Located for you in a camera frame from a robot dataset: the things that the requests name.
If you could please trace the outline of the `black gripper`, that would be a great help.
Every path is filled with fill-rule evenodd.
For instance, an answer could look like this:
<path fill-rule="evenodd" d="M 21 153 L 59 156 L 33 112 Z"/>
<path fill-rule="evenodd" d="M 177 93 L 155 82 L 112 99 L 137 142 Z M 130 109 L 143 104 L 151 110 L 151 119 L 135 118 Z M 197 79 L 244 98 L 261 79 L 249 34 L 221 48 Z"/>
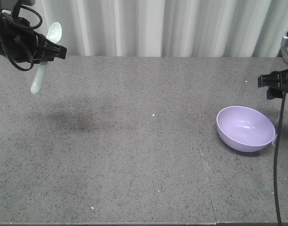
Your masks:
<path fill-rule="evenodd" d="M 34 0 L 0 0 L 0 55 L 12 59 L 15 63 L 29 62 L 34 64 L 54 61 L 54 58 L 66 58 L 67 48 L 44 39 L 42 54 L 38 54 L 36 46 L 38 37 L 35 29 L 42 24 L 41 15 L 30 8 Z M 25 9 L 35 14 L 39 21 L 31 25 L 30 21 L 19 15 Z"/>

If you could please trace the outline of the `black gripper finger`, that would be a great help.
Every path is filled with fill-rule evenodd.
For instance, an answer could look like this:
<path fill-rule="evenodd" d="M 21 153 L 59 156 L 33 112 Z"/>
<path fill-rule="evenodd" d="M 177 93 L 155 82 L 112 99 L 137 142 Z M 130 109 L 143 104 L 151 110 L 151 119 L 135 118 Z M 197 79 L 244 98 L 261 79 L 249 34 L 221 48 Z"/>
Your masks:
<path fill-rule="evenodd" d="M 281 98 L 282 99 L 283 98 L 283 91 L 277 90 L 274 88 L 268 88 L 266 95 L 267 95 L 267 99 L 275 99 L 275 98 Z"/>
<path fill-rule="evenodd" d="M 283 71 L 274 71 L 267 75 L 260 75 L 258 78 L 258 87 L 286 88 L 288 81 L 288 69 Z"/>

